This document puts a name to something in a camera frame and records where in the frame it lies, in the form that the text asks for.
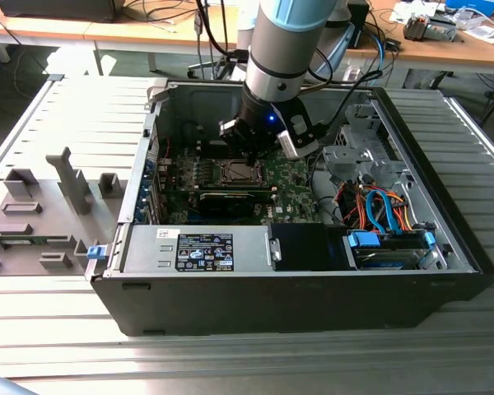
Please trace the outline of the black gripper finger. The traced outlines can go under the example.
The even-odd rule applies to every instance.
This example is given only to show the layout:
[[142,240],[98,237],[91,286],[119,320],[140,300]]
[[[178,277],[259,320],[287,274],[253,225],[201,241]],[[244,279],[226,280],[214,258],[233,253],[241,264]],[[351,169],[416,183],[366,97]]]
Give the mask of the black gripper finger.
[[230,121],[221,121],[219,124],[220,138],[246,160],[247,165],[253,166],[258,155],[256,134],[241,118]]

